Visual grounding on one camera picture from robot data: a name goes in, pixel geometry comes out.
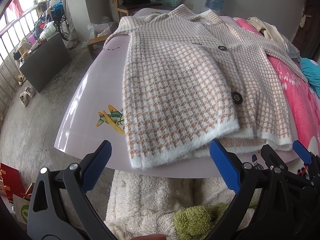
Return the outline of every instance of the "houndstooth pattern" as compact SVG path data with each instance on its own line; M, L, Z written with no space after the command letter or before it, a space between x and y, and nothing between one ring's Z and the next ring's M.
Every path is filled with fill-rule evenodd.
M214 138L242 152L292 143L287 103L266 54L306 78L277 43L184 5L169 14L123 17L106 43L124 34L131 36L123 101L133 167L174 161ZM240 105L232 101L235 91Z

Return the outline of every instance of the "green logo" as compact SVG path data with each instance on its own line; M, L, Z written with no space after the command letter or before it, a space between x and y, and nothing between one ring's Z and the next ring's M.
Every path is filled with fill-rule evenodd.
M21 207L21 217L26 223L28 223L28 214L29 214L29 205L23 205Z

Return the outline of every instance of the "wall outlet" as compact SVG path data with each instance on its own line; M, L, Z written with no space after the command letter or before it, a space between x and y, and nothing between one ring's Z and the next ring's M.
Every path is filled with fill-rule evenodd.
M192 3L187 3L187 8L190 9L190 10L192 10L193 4L192 4Z

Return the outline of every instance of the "wooden chair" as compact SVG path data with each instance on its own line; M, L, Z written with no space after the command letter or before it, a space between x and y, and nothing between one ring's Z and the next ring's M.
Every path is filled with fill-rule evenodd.
M143 8L160 9L162 3L157 2L157 1L150 1L150 2L140 3L140 4L136 4L136 5L126 5L126 4L119 5L119 0L116 0L116 5L117 5L118 22L120 22L120 12L123 12L123 13L127 14L127 16L129 16L130 13L132 13L134 11L139 11L140 9L143 9Z

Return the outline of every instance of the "constellation print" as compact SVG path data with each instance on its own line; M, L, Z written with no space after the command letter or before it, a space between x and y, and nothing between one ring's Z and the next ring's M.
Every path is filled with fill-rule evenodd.
M120 47L117 47L117 48L115 48L115 49L119 49ZM115 50L115 49L105 49L105 48L103 48L103 50Z

